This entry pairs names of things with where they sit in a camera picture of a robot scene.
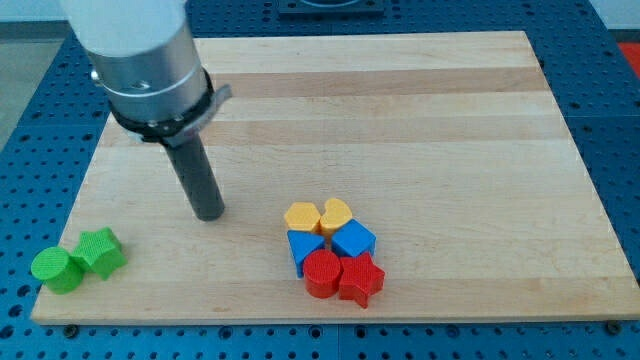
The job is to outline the black flange with metal clamp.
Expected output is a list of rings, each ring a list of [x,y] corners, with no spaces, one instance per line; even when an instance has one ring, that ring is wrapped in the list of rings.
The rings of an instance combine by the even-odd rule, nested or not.
[[[207,81],[204,95],[191,108],[168,120],[133,120],[119,113],[115,106],[109,103],[111,113],[132,139],[142,143],[178,147],[195,138],[212,121],[221,105],[232,97],[230,84],[214,89],[209,73],[206,70],[203,73]]]

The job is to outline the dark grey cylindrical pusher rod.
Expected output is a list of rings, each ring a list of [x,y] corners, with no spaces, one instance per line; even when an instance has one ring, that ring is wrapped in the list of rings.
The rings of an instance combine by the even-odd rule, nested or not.
[[[162,146],[189,200],[195,216],[201,221],[214,221],[225,210],[225,204],[198,135],[179,145]]]

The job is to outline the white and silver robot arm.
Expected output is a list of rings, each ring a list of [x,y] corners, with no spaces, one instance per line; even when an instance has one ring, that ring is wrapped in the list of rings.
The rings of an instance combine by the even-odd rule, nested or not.
[[[132,138],[163,146],[195,216],[225,209],[199,133],[232,91],[203,67],[183,0],[61,0],[60,6]]]

